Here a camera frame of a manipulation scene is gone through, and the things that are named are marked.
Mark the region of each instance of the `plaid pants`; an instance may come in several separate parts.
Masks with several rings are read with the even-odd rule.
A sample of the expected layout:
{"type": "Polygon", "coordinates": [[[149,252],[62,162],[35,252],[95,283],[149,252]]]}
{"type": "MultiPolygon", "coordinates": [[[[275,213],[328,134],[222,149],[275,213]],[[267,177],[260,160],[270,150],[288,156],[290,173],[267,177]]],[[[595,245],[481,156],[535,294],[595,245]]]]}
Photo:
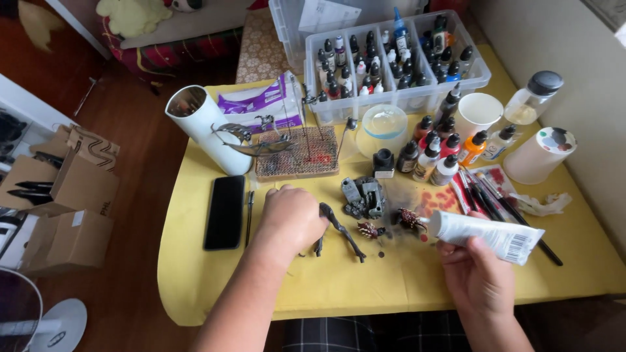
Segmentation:
{"type": "Polygon", "coordinates": [[[471,351],[456,311],[294,319],[285,322],[283,352],[471,351]]]}

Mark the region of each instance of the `wooden floor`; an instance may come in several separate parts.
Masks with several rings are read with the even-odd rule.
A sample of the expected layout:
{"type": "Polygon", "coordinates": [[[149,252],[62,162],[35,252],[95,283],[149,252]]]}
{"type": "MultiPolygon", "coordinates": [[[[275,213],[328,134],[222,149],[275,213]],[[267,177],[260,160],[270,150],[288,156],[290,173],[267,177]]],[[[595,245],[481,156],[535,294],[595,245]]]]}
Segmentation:
{"type": "Polygon", "coordinates": [[[105,267],[42,278],[44,311],[66,298],[87,306],[76,351],[185,351],[198,328],[174,324],[158,294],[157,258],[165,214],[187,136],[164,114],[176,90],[189,84],[234,84],[237,59],[187,74],[155,96],[115,60],[105,69],[75,121],[121,147],[121,179],[111,217],[115,226],[105,267]]]}

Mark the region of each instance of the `hand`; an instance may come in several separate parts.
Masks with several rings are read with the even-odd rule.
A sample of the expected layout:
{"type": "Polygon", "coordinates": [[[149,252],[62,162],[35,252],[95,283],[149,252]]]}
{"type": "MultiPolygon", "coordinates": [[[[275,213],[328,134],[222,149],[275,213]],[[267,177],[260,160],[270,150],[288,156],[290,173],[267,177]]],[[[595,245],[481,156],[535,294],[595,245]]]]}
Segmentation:
{"type": "MultiPolygon", "coordinates": [[[[488,220],[478,212],[470,216],[488,220]]],[[[501,261],[476,236],[467,248],[437,242],[446,284],[459,315],[498,321],[513,317],[515,276],[511,263],[501,261]]]]}
{"type": "Polygon", "coordinates": [[[301,250],[317,241],[328,227],[319,216],[319,203],[304,189],[283,185],[265,196],[263,214],[251,246],[261,248],[287,265],[301,250]]]}

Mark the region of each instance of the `desk fan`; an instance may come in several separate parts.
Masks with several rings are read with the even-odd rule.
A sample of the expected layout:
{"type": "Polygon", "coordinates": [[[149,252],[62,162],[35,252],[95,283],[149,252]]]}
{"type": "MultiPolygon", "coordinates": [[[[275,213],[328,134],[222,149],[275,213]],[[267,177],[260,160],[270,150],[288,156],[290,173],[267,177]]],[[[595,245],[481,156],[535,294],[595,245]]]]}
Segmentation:
{"type": "Polygon", "coordinates": [[[66,299],[44,316],[41,294],[26,276],[0,267],[0,352],[72,352],[83,337],[87,309],[66,299]]]}

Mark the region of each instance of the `paint tube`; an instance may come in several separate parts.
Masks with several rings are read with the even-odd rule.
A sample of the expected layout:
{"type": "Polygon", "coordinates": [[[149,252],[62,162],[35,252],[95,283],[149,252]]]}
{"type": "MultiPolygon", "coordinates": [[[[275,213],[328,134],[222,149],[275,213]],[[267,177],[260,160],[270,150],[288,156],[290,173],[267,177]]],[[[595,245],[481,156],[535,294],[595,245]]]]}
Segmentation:
{"type": "Polygon", "coordinates": [[[287,124],[291,127],[299,126],[302,124],[299,110],[302,92],[297,79],[295,82],[298,87],[291,87],[291,76],[292,73],[286,71],[269,86],[219,93],[217,106],[228,122],[250,126],[252,133],[263,132],[257,116],[273,115],[277,128],[287,127],[287,124]]]}
{"type": "Polygon", "coordinates": [[[428,232],[447,243],[466,247],[470,236],[482,238],[503,261],[524,265],[545,230],[434,210],[428,232]]]}

